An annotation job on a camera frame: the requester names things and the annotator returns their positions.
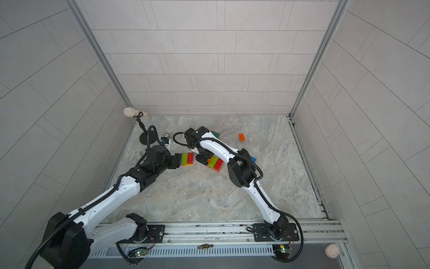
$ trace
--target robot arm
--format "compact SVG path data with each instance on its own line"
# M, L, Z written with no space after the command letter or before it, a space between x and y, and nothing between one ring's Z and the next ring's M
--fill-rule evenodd
M260 182L256 179L257 175L254 166L251 164L249 153L245 149L237 150L225 145L203 126L197 130L188 129L184 133L184 136L188 147L197 153L197 161L207 165L207 161L212 155L216 155L227 164L230 180L251 196L251 199L257 205L265 222L268 224L270 235L276 240L282 239L289 223L288 219L285 215L281 215L272 209L278 208L273 204L260 185Z

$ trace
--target marble floor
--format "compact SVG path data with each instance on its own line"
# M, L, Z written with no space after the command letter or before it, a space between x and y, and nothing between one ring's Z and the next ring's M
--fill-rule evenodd
M146 127L153 124L159 136L172 136L202 125L220 133L221 141L237 149L245 148L257 158L256 164L264 173L261 185L278 208L298 219L322 217L285 115L150 116L142 122ZM134 153L144 152L146 146L139 142L141 133L136 124L111 185L120 174L134 167ZM239 133L245 135L246 141L239 141ZM182 135L177 140L185 141ZM173 143L170 152L191 151ZM248 194L230 181L226 164L216 172L196 160L194 166L166 170L103 222L114 222L129 213L137 213L148 222L262 220Z

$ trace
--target wall tile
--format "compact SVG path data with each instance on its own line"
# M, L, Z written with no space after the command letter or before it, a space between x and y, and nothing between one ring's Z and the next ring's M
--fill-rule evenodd
M292 109L292 105L274 105L272 114L290 114Z
M372 28L372 30L370 31L370 33L367 36L366 40L364 41L363 45L361 45L361 47L358 50L357 54L354 56L354 58L357 61L361 61L361 59L363 58L364 54L369 49L370 45L372 45L373 41L378 36L379 32L380 32L380 30L378 28L376 28L376 27Z
M333 191L330 187L330 184L327 180L326 175L324 174L324 170L319 163L318 157L316 156L315 150L313 146L311 146L307 150L307 154L309 157L309 162L311 163L312 170L314 172L314 175L316 177L316 181L319 186L319 191L322 193L322 197L325 200L325 204L331 204L336 200Z
M66 9L62 1L7 1L2 3L0 16L17 31Z
M197 75L200 92L242 91L243 75Z
M96 136L91 126L80 120L43 169L43 174L67 185Z
M375 27L408 43L429 18L430 3L425 0L366 1L358 16Z
M49 18L66 45L71 48L84 39L84 36L69 10L55 14Z
M232 114L271 114L272 105L233 105Z
M361 254L361 258L366 266L388 266L382 252Z
M63 184L58 183L43 174L40 174L34 183L60 195L66 188L66 186L64 186Z
M172 38L176 53L234 53L236 44L235 31L172 31Z
M166 54L166 58L171 74L218 73L217 54Z
M315 130L309 135L309 138L312 142L313 148L315 149L316 155L318 156L324 173L326 174L327 180L331 179L333 176L339 173L340 168L336 163L336 160L318 126L315 127Z
M426 266L421 259L414 244L409 239L402 225L391 209L369 215L366 217L367 223L372 229L376 240L387 259L390 268L411 267L425 269ZM404 255L398 255L392 247L395 242L402 242L405 251Z
M355 56L370 34L373 26L362 19L345 12L333 36L334 41L352 56Z
M157 21L155 20L154 11L150 0L142 0L143 7L145 8L146 18L148 19L149 28L151 30L158 29Z
M126 92L147 92L140 75L117 75Z
M189 75L147 75L154 92L192 92Z
M366 167L415 247L428 247L429 194L392 148L376 156Z
M409 41L408 46L413 49L418 49L421 44L427 40L430 36L430 20L427 20L426 23L418 30L415 36Z
M92 33L104 53L119 53L109 30L93 30Z
M98 58L95 56L94 51L89 46L88 41L86 39L79 42L79 46L81 47L83 53L85 53L85 56L88 58L91 65L95 65L98 63Z
M88 76L88 74L83 75L82 78L86 82L86 84L88 85L88 87L90 87L90 89L92 90L93 94L95 94L95 96L99 96L100 95L100 91L97 89L97 87L95 86L95 84L91 80L91 78Z
M1 190L0 219L6 220L60 145L55 138L34 125L3 156L0 160L0 171L3 183L8 188ZM26 164L26 169L19 168L22 163Z
M332 103L333 103L334 99L338 96L338 94L339 94L339 92L341 91L341 89L344 89L344 88L342 87L342 85L341 85L340 83L338 83L338 84L336 85L335 89L333 90L333 92L330 94L329 99L327 99L327 101L326 101L326 104L327 104L328 106L331 106L331 105L332 105Z
M109 180L109 175L111 174L113 168L114 163L108 157L105 157L100 165L100 169L95 174L81 205L92 201L94 198L100 195L100 193L103 191L105 183Z
M226 30L279 30L285 2L226 1Z
M307 135L306 129L303 125L303 122L302 122L299 114L296 114L296 116L294 117L294 123L295 123L297 130L298 130L298 134L300 136L303 147L304 147L305 151L307 151L312 146L312 143L309 139L309 136Z
M294 105L297 93L269 92L266 105Z
M347 182L343 180L334 186L333 193L359 253L381 251Z
M118 95L117 90L112 84L110 84L89 107L87 113L100 127L102 127L119 100L120 96Z
M337 6L336 2L296 1L287 30L325 31Z
M217 30L225 30L225 1L216 2Z
M110 148L108 149L106 156L112 161L116 161L121 154L124 143L130 132L130 127L134 123L134 119L127 117L125 121L122 122L120 128L112 141Z
M291 75L251 75L248 91L250 92L286 92L293 76Z
M119 53L174 53L170 31L110 30Z
M60 34L57 32L55 27L52 25L49 18L46 18L41 21L43 26L46 28L46 30L49 32L51 37L55 40L55 43L61 48L61 50L64 52L69 49L69 46L64 42L63 38L60 36Z
M360 158L363 161L364 164L368 163L371 159L375 158L390 147L390 144L385 140L385 138L382 138L379 140L376 144L374 144L371 148L366 150L363 154L361 154Z
M62 53L42 23L3 37L0 40L0 81L13 89Z
M120 127L112 117L107 118L106 123L103 125L91 147L88 149L88 154L101 163L119 128Z
M158 29L217 30L215 1L151 1Z
M100 163L98 161L96 161L96 159L94 159L93 157L91 157L88 154L85 154L85 157L83 158L83 160L86 161L92 167L94 167L96 169L96 171L100 167ZM78 170L76 170L76 172L73 175L73 177L75 177L75 175L76 175L76 173L78 173L78 171L79 171L79 167L78 167Z
M430 146L429 126L372 74L366 73L351 97L402 160Z
M336 138L341 135L341 133L343 133L343 130L342 127L339 125L336 130L327 138L327 144L330 146L336 140Z
M360 61L413 111L430 100L430 59L380 32Z
M260 105L262 92L225 92L224 105Z
M44 114L44 118L68 135L97 97L83 79L79 79Z
M224 74L224 59L225 54L218 54L218 74Z
M366 69L334 41L330 42L322 62L348 93L366 73Z
M95 29L149 29L141 1L82 0Z
M318 123L324 138L328 139L339 126L339 123L318 92L315 93L315 96L309 104L309 109L315 117L316 123Z
M119 74L163 74L158 54L109 54Z
M387 208L390 208L390 205L387 203L384 196L360 206L361 212L364 216L368 216Z
M147 105L145 108L151 115L188 114L185 105Z
M333 186L335 186L336 184L338 184L340 181L342 181L344 179L345 179L345 177L342 174L342 172L337 173L334 177L332 177L331 179L329 179L330 187L333 188Z
M364 205L382 196L381 191L345 133L341 134L330 145L330 149L358 205Z
M430 119L430 101L416 111L416 114L423 120Z
M91 67L76 45L29 77L27 82L53 105Z
M27 82L0 99L0 156L10 150L49 107L49 103Z
M63 143L66 139L66 135L63 134L60 130L58 130L54 125L52 125L49 121L47 121L44 117L41 117L36 124L44 129L48 134L53 136L59 142Z
M290 53L296 31L237 31L236 53Z
M305 129L308 130L312 123L315 121L311 111L309 110L309 107L305 102L301 102L297 112L298 114L300 114L300 118L303 121Z
M314 54L318 51L325 31L298 31L291 53Z
M88 115L88 113L85 113L82 119L84 119L91 128L94 129L94 131L100 132L100 126L92 119L92 117L90 117L90 115Z
M187 92L176 97L178 105L218 105L218 92Z
M312 79L312 83L315 85L315 88L321 94L324 101L327 101L337 86L338 81L327 67L321 63Z
M382 138L376 127L345 90L339 92L330 106L330 110L357 150L358 155L363 154Z
M13 242L20 249L28 249L58 198L59 194L33 184L1 226L1 241ZM2 244L0 250L0 260L10 268L16 268L25 255L8 244Z
M314 57L314 54L281 54L275 74L306 75Z
M405 164L427 192L430 192L430 163L428 160L430 160L430 148L410 157Z
M430 264L430 247L417 249L426 264Z
M188 114L231 114L231 105L187 105Z
M97 63L93 68L91 68L87 74L99 92L103 92L111 82L100 63Z
M271 60L271 54L226 54L225 73L267 74Z
M136 105L173 105L170 93L130 93Z
M278 65L279 54L272 55L272 61L270 62L269 74L273 75L276 71L276 66Z
M0 82L0 98L5 96L10 90Z
M0 32L3 36L13 33L12 28L2 18L0 18Z

